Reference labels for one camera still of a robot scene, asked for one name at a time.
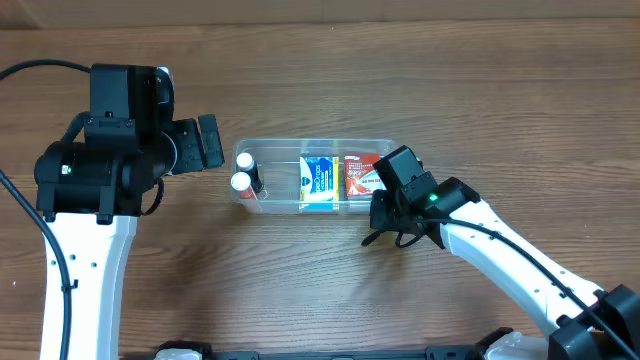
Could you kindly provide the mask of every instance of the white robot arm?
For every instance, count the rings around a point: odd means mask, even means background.
[[[450,217],[499,231],[554,273],[585,304],[591,306],[598,301],[594,292],[602,290],[599,286],[576,276],[544,255],[509,228],[486,202],[468,202]],[[529,314],[545,337],[559,328],[556,320],[561,315],[575,318],[582,313],[583,310],[564,295],[557,284],[552,284],[530,261],[502,241],[463,226],[442,224],[440,228],[444,246],[498,285]]]
[[[138,218],[114,216],[110,225],[96,224],[94,214],[57,214],[49,227],[67,259],[75,287],[69,360],[118,358],[122,281]],[[47,291],[40,360],[60,359],[63,293],[60,271],[46,242]]]

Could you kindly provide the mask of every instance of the small bottle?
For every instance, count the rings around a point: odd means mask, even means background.
[[[264,189],[264,183],[260,177],[260,172],[258,170],[258,164],[253,160],[253,156],[249,153],[241,153],[236,158],[236,165],[238,165],[238,169],[242,172],[245,172],[251,178],[251,187],[255,193],[259,193]]]
[[[231,177],[231,188],[238,194],[242,205],[244,205],[249,211],[254,213],[260,212],[260,205],[256,198],[256,193],[251,187],[251,177],[247,173],[237,172]]]

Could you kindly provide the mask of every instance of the white bottle cap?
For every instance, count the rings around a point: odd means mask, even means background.
[[[242,171],[249,171],[253,167],[253,156],[249,153],[241,153],[236,158],[236,165]]]
[[[235,191],[245,191],[251,186],[251,177],[247,173],[237,172],[231,177],[231,187]]]

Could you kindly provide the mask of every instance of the wood grain surface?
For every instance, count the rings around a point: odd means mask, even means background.
[[[0,66],[169,66],[176,118],[215,113],[228,161],[245,137],[392,138],[578,275],[640,291],[639,34],[632,19],[13,31],[0,32]],[[88,85],[62,68],[0,84],[0,166],[32,202],[34,163],[88,110]],[[292,352],[539,334],[430,241],[361,248],[366,216],[252,216],[229,178],[227,165],[168,179],[140,221],[121,353],[177,338]],[[43,240],[4,189],[0,219],[0,358],[35,359]]]
[[[640,16],[637,0],[2,0],[0,28],[16,28],[3,7],[41,29]]]

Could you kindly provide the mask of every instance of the brown wooden surface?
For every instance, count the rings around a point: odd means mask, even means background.
[[[567,268],[640,291],[639,34],[624,19],[18,31],[0,32],[0,66],[167,65],[176,118],[215,113],[228,160],[243,137],[393,138]],[[0,84],[0,166],[32,202],[33,165],[88,109],[88,84],[61,68]],[[176,338],[291,352],[469,343],[498,326],[538,334],[430,241],[361,248],[366,216],[250,216],[229,177],[227,166],[169,179],[140,221],[122,352]],[[35,359],[43,241],[4,190],[0,219],[0,358]]]
[[[16,28],[3,7],[42,29],[640,16],[637,0],[2,0],[0,28]]]

